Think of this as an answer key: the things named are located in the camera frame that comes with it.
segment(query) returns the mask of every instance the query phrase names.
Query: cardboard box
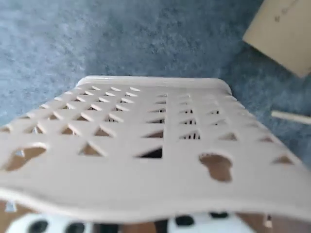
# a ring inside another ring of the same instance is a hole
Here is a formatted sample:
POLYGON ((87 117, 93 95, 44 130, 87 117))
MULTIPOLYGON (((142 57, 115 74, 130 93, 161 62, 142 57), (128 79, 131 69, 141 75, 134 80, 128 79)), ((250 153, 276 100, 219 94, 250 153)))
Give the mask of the cardboard box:
POLYGON ((311 72, 311 0, 265 0, 243 40, 306 76, 311 72))

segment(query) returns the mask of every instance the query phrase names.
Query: white plastic laundry basket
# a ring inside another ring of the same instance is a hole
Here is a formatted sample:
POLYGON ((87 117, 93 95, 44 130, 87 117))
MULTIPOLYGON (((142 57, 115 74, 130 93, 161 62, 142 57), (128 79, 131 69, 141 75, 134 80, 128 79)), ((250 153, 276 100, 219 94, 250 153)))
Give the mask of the white plastic laundry basket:
POLYGON ((0 128, 0 144, 0 198, 40 212, 311 221, 310 172, 219 79, 86 77, 0 128))

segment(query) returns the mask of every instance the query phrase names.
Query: white stick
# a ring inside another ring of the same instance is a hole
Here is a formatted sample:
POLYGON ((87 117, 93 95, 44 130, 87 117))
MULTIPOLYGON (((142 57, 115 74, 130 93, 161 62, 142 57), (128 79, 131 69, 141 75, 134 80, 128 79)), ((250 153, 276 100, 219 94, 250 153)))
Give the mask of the white stick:
POLYGON ((280 111, 275 111, 275 110, 272 111, 271 116, 311 125, 310 116, 303 116, 303 115, 298 115, 294 113, 285 113, 285 112, 280 112, 280 111))

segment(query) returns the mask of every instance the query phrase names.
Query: black dot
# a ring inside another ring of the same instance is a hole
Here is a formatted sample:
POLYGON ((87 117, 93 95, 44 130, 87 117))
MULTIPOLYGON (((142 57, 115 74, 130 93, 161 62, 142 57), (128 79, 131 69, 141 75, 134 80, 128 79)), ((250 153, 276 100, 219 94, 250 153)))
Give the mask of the black dot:
POLYGON ((83 233, 84 232, 84 224, 81 222, 75 222, 70 224, 67 228, 66 228, 66 233, 83 233))
POLYGON ((43 233, 48 227, 48 222, 45 220, 37 221, 31 224, 28 233, 43 233))
POLYGON ((212 218, 226 218, 229 216, 227 212, 221 212, 221 213, 210 212, 209 215, 212 218))
POLYGON ((192 226, 194 224, 194 220, 189 215, 182 215, 175 218, 175 222, 180 227, 192 226))

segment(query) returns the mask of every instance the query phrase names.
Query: blue carpet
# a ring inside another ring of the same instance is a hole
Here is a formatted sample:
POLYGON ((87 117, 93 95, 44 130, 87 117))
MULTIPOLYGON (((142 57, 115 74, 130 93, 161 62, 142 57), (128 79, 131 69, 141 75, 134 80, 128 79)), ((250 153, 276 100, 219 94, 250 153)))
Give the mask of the blue carpet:
POLYGON ((302 80, 244 44, 262 0, 0 0, 0 124, 86 75, 220 77, 311 166, 311 127, 270 117, 311 114, 302 80))

